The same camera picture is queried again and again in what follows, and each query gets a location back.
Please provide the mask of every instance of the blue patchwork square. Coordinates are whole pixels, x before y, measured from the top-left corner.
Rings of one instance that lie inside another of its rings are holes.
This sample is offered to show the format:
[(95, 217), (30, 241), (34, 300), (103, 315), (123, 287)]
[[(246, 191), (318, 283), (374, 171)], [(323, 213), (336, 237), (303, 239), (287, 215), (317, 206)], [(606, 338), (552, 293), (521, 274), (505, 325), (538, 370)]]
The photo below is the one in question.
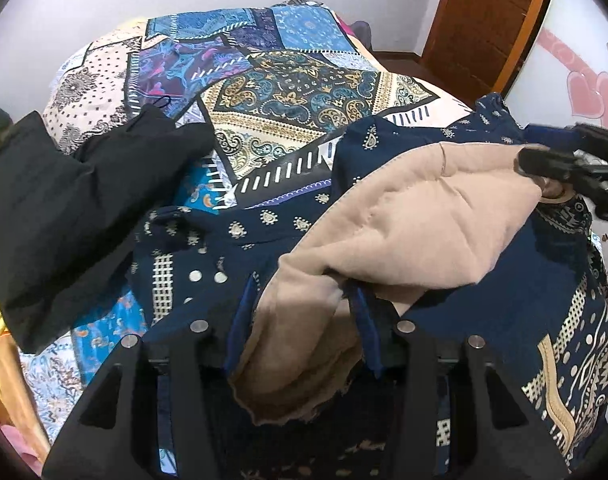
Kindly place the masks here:
[(157, 34), (163, 34), (174, 40), (196, 40), (243, 25), (256, 25), (250, 9), (169, 14), (148, 20), (146, 40)]
[(310, 6), (272, 7), (282, 43), (290, 50), (355, 52), (330, 10)]

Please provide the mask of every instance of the wooden floor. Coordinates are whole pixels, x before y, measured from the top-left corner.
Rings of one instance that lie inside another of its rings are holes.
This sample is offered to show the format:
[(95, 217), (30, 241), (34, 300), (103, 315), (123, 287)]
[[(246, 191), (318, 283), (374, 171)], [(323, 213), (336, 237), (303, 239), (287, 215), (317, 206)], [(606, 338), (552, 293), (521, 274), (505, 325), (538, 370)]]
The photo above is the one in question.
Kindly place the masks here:
[(440, 88), (443, 88), (444, 84), (440, 81), (436, 76), (431, 73), (426, 67), (423, 67), (418, 62), (413, 61), (412, 59), (398, 59), (389, 57), (386, 54), (374, 52), (377, 60), (386, 67), (390, 72), (395, 72), (397, 74), (409, 75), (411, 77), (417, 77), (419, 79), (423, 79), (424, 81), (428, 81), (429, 83), (434, 84)]

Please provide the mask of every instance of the metal screw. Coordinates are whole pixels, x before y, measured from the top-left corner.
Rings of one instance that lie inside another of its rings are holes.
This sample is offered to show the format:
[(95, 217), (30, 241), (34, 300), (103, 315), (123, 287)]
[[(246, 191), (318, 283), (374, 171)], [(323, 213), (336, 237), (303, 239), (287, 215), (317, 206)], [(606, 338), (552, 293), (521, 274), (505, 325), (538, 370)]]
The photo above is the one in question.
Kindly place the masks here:
[(137, 344), (137, 341), (139, 341), (139, 339), (135, 334), (128, 334), (121, 338), (121, 345), (124, 348), (133, 348), (133, 346)]
[(194, 333), (206, 332), (209, 329), (209, 322), (204, 319), (197, 319), (191, 323), (191, 330)]
[(484, 341), (484, 338), (481, 335), (472, 335), (468, 338), (468, 344), (471, 345), (473, 348), (479, 349), (484, 348), (486, 341)]
[(397, 329), (399, 330), (399, 332), (402, 332), (404, 334), (410, 334), (415, 330), (415, 323), (404, 319), (397, 324)]

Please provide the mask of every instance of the blue paisley fabric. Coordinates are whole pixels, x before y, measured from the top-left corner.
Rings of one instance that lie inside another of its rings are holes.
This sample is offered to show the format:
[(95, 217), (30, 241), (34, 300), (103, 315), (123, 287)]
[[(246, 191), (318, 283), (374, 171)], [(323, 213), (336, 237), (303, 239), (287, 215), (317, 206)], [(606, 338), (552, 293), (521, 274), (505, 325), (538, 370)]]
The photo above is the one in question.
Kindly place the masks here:
[(182, 12), (149, 20), (146, 26), (146, 40), (157, 34), (174, 40), (196, 40), (242, 25), (254, 24), (255, 19), (250, 9)]
[(181, 181), (173, 202), (183, 207), (217, 214), (217, 210), (213, 207), (217, 205), (221, 193), (217, 191), (218, 185), (212, 182), (213, 179), (212, 176), (209, 176), (209, 173), (213, 172), (209, 171), (203, 160), (194, 162), (191, 171)]
[(84, 387), (123, 336), (144, 335), (148, 329), (142, 308), (130, 291), (105, 316), (92, 312), (79, 323), (71, 331), (71, 340)]
[(319, 56), (287, 50), (255, 54), (252, 69), (202, 93), (231, 176), (241, 178), (387, 108), (437, 99), (411, 77), (344, 68)]
[(275, 22), (284, 46), (290, 50), (338, 50), (354, 52), (337, 26), (331, 11), (324, 7), (273, 7)]
[(37, 416), (52, 444), (84, 391), (70, 333), (41, 354), (20, 352), (20, 362)]
[(141, 108), (166, 97), (165, 114), (177, 118), (199, 91), (250, 68), (239, 50), (219, 38), (201, 43), (165, 39), (138, 54), (136, 104)]
[(270, 9), (251, 9), (256, 25), (234, 28), (225, 32), (229, 43), (242, 46), (250, 51), (265, 52), (268, 50), (283, 50), (275, 17)]

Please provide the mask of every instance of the beige padded fabric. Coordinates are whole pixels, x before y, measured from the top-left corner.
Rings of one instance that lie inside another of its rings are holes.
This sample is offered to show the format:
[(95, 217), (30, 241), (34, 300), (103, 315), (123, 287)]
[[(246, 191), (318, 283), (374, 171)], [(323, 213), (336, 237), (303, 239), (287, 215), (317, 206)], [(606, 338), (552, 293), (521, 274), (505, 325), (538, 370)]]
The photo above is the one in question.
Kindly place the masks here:
[(441, 142), (402, 153), (279, 259), (230, 380), (255, 423), (307, 418), (345, 386), (361, 346), (341, 298), (344, 278), (412, 304), (494, 268), (547, 184), (514, 171), (522, 148)]

